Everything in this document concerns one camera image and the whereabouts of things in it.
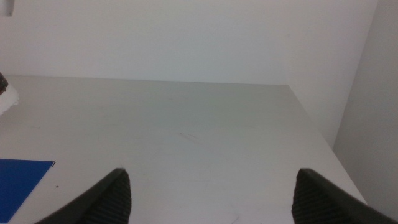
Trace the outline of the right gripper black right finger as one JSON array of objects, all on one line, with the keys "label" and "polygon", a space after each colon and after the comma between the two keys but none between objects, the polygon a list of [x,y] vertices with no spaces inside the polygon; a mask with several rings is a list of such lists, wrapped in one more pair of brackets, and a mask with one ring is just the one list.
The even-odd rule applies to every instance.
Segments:
[{"label": "right gripper black right finger", "polygon": [[298,171],[291,212],[295,224],[397,224],[309,168]]}]

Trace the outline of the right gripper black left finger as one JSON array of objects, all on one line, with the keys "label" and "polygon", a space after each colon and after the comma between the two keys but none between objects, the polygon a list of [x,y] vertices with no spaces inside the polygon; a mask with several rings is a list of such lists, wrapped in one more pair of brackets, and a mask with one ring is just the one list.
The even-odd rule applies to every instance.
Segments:
[{"label": "right gripper black left finger", "polygon": [[128,224],[131,207],[129,175],[117,168],[38,224]]}]

